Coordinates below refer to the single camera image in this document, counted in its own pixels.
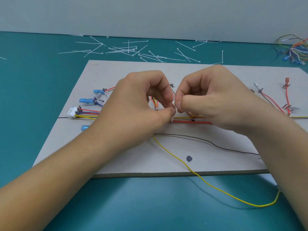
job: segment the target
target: blue terminal connector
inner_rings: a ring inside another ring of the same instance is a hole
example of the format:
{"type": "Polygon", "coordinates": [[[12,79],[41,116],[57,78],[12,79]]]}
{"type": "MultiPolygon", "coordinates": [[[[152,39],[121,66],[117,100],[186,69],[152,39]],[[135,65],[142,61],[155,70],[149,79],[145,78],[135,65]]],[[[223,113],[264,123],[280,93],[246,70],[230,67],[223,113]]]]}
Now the blue terminal connector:
{"type": "Polygon", "coordinates": [[[102,94],[104,94],[105,90],[93,90],[93,93],[102,93],[102,94]]]}
{"type": "Polygon", "coordinates": [[[94,104],[94,101],[92,99],[81,98],[79,99],[79,103],[94,104]]]}
{"type": "Polygon", "coordinates": [[[85,129],[87,129],[89,126],[88,125],[82,125],[81,126],[81,130],[84,131],[85,129]]]}

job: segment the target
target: tangled wires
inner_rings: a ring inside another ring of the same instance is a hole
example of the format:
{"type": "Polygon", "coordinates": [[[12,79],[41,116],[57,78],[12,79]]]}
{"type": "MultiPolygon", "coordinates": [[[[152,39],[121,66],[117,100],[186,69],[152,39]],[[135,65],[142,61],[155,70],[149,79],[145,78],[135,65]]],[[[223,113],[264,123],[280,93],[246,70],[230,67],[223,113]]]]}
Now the tangled wires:
{"type": "Polygon", "coordinates": [[[274,42],[274,50],[278,54],[287,54],[286,57],[283,58],[283,60],[288,60],[289,58],[291,59],[291,62],[296,62],[299,65],[304,65],[305,61],[308,61],[308,44],[307,44],[307,39],[302,39],[299,38],[298,36],[294,34],[288,34],[288,35],[283,35],[279,37],[278,39],[275,40],[274,42]],[[293,40],[293,39],[298,39],[300,40],[299,42],[293,44],[291,47],[288,47],[286,45],[282,45],[281,42],[288,41],[288,40],[293,40]],[[276,49],[276,44],[283,48],[287,48],[288,50],[277,50],[276,49]]]}

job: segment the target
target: black dot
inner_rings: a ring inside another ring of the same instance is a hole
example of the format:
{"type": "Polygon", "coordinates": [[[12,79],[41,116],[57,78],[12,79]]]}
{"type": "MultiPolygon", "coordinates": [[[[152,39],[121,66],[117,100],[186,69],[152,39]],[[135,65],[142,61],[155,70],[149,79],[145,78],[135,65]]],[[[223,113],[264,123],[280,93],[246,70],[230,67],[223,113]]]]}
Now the black dot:
{"type": "Polygon", "coordinates": [[[188,162],[191,162],[191,161],[193,160],[193,158],[192,158],[190,155],[188,155],[188,156],[186,157],[186,160],[187,160],[188,162]]]}

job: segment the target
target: teal mat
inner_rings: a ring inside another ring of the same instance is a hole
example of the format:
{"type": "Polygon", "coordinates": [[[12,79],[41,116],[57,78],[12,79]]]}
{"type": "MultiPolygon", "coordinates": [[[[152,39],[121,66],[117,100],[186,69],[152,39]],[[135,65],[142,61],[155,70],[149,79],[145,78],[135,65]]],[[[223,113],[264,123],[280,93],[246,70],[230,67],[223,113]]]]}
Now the teal mat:
{"type": "MultiPolygon", "coordinates": [[[[109,53],[131,43],[141,53],[202,64],[298,67],[276,56],[272,45],[0,32],[0,186],[28,170],[44,144],[88,60],[143,61],[138,55],[109,53]]],[[[189,63],[166,60],[166,62],[189,63]]],[[[308,66],[300,66],[308,72],[308,66]]],[[[255,204],[271,202],[277,189],[258,175],[205,176],[209,183],[255,204]]],[[[283,195],[267,208],[254,208],[205,185],[197,177],[90,180],[45,230],[303,230],[283,195]]]]}

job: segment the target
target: white board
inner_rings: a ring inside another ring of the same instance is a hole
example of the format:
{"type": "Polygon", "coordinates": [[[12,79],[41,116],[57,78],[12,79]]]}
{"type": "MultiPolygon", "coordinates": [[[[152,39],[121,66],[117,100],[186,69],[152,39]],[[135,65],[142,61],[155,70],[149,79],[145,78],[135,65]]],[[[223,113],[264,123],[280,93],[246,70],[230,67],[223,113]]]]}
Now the white board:
{"type": "MultiPolygon", "coordinates": [[[[71,106],[79,106],[80,98],[89,98],[94,89],[111,88],[119,79],[128,73],[159,69],[164,72],[170,83],[176,88],[182,78],[187,74],[206,68],[210,65],[200,64],[173,64],[150,62],[117,62],[90,60],[74,89],[72,90],[63,110],[53,126],[44,146],[42,147],[34,165],[51,155],[81,133],[81,125],[90,125],[93,121],[87,119],[65,118],[71,106]]],[[[278,104],[284,105],[285,78],[290,78],[289,98],[293,106],[300,110],[296,116],[306,116],[308,106],[308,75],[299,68],[287,67],[261,67],[261,66],[225,66],[233,72],[249,88],[253,83],[264,88],[264,92],[275,99],[278,104]]],[[[99,106],[89,106],[91,109],[100,110],[99,106]]],[[[297,121],[308,130],[308,121],[297,121]]],[[[157,133],[173,133],[195,136],[210,140],[218,146],[238,151],[257,153],[250,140],[232,131],[226,131],[211,125],[204,124],[178,124],[170,123],[157,133]]],[[[235,173],[264,173],[268,172],[266,166],[258,155],[241,154],[224,151],[209,143],[191,139],[157,136],[158,141],[173,154],[187,162],[186,157],[192,157],[187,164],[192,170],[202,175],[235,174],[235,173]]],[[[149,139],[141,145],[119,154],[98,173],[97,177],[117,176],[164,176],[164,175],[190,175],[187,168],[165,152],[149,139]]]]}
{"type": "Polygon", "coordinates": [[[0,31],[273,43],[307,35],[306,1],[0,0],[0,31]]]}

